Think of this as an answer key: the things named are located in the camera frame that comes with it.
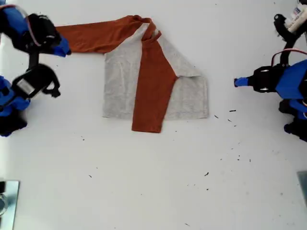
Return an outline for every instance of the red cable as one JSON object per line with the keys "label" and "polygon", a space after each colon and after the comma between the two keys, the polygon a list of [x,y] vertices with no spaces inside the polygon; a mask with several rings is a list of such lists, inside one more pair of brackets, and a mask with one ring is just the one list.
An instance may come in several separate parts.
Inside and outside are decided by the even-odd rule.
{"label": "red cable", "polygon": [[272,57],[272,62],[271,62],[271,66],[272,66],[272,67],[274,66],[274,60],[275,60],[276,55],[281,54],[281,53],[283,53],[283,52],[285,52],[285,51],[293,51],[293,52],[298,52],[298,53],[306,54],[306,55],[307,55],[307,52],[305,52],[305,51],[303,51],[303,50],[300,50],[300,49],[284,49],[284,50],[282,50],[282,51],[280,51],[280,52],[278,52],[278,53],[276,53],[276,54],[273,55],[273,57]]}

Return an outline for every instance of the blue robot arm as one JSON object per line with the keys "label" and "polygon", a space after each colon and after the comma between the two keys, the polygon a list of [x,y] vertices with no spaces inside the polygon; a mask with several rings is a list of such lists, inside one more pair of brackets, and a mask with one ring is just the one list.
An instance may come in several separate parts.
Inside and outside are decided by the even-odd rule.
{"label": "blue robot arm", "polygon": [[[12,84],[0,76],[0,136],[7,137],[13,131],[26,127],[20,112],[38,92],[60,96],[59,81],[54,71],[39,64],[39,54],[60,57],[69,55],[68,41],[55,29],[45,15],[27,16],[14,5],[3,5],[0,0],[0,33],[5,33],[16,49],[29,54],[29,68]],[[47,87],[53,83],[53,89]]]}

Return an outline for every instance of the shirt sleeve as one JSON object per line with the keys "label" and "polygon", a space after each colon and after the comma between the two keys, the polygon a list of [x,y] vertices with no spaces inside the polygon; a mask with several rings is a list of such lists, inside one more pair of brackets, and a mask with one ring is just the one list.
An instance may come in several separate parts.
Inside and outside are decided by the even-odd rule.
{"label": "shirt sleeve", "polygon": [[142,25],[136,16],[101,23],[58,26],[71,51],[76,53],[108,53],[132,36]]}

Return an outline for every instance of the orange sleeve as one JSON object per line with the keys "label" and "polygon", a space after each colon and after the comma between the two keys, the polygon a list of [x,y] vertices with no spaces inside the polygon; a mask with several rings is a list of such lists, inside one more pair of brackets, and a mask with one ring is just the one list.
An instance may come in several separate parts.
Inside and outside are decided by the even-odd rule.
{"label": "orange sleeve", "polygon": [[142,39],[142,58],[133,111],[132,130],[160,133],[168,102],[178,77],[165,58],[150,24]]}
{"label": "orange sleeve", "polygon": [[126,16],[109,22],[58,26],[57,31],[68,40],[72,52],[104,54],[134,34],[143,23],[138,17]]}

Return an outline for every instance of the metal plate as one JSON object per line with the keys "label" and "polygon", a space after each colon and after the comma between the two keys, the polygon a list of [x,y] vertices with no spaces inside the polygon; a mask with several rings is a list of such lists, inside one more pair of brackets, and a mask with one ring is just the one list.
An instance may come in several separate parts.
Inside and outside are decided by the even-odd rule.
{"label": "metal plate", "polygon": [[12,230],[18,198],[19,181],[5,181],[4,195],[7,198],[8,209],[0,217],[0,230]]}

